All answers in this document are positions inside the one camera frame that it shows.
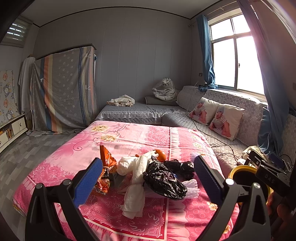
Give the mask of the person right hand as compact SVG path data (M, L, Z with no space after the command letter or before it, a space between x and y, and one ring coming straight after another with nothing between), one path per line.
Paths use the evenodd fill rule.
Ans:
M295 240L295 213L284 203L276 205L280 199L281 196L276 192L271 193L267 199L268 214L272 215L276 212L283 221L272 235L271 240Z

